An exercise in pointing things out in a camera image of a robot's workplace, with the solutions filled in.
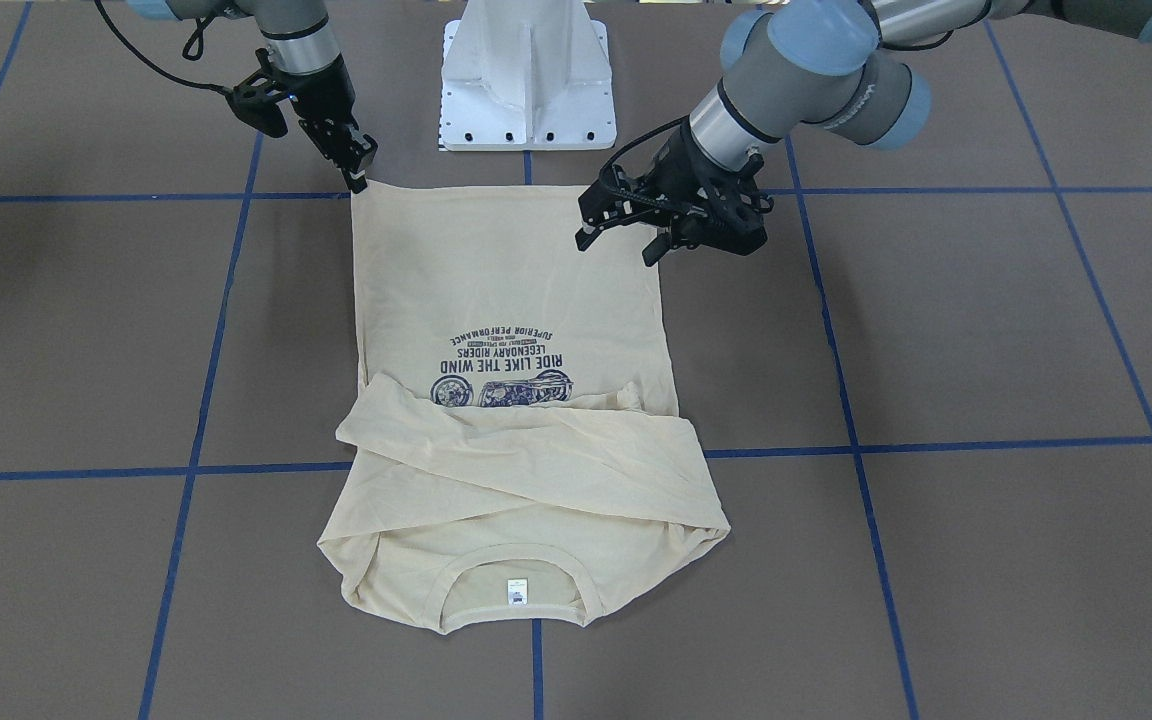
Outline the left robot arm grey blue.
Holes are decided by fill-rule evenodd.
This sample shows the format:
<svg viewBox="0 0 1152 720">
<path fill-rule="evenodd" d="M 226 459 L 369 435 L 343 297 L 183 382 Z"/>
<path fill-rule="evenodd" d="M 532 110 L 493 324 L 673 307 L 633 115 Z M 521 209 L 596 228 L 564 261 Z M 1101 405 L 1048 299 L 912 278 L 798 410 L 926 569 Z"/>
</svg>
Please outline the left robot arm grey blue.
<svg viewBox="0 0 1152 720">
<path fill-rule="evenodd" d="M 756 185 L 764 151 L 796 126 L 861 147 L 899 149 L 931 113 L 931 88 L 899 53 L 933 50 L 987 18 L 1043 15 L 1152 44 L 1152 1 L 787 1 L 751 10 L 723 33 L 717 86 L 632 177 L 612 158 L 581 194 L 577 249 L 604 232 L 646 223 L 653 266 L 677 249 L 746 256 L 767 241 L 768 194 Z"/>
</svg>

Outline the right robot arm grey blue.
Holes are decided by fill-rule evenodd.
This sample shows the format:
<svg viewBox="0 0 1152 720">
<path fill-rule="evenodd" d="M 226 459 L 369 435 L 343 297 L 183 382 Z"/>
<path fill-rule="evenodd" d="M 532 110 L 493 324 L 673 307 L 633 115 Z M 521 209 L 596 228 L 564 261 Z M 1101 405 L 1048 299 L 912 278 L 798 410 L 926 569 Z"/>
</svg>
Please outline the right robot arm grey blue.
<svg viewBox="0 0 1152 720">
<path fill-rule="evenodd" d="M 192 20 L 195 31 L 182 50 L 182 56 L 191 61 L 204 53 L 205 29 L 215 18 L 255 18 L 265 41 L 256 51 L 259 68 L 238 85 L 227 88 L 180 78 L 164 70 L 119 31 L 103 3 L 94 3 L 106 26 L 132 56 L 179 85 L 223 96 L 234 118 L 262 135 L 273 138 L 287 135 L 288 126 L 279 105 L 291 101 L 302 131 L 342 173 L 349 192 L 366 190 L 378 141 L 361 131 L 353 114 L 355 88 L 323 1 L 129 1 L 127 5 L 143 18 Z"/>
</svg>

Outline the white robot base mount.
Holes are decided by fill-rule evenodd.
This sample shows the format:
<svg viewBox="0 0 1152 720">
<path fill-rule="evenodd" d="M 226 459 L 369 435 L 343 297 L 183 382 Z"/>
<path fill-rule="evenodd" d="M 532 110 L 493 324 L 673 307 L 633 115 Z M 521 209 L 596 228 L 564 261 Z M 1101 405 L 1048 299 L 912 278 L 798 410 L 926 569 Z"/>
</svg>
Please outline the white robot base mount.
<svg viewBox="0 0 1152 720">
<path fill-rule="evenodd" d="M 617 141 L 609 33 L 582 1 L 470 1 L 442 33 L 444 151 L 591 151 Z"/>
</svg>

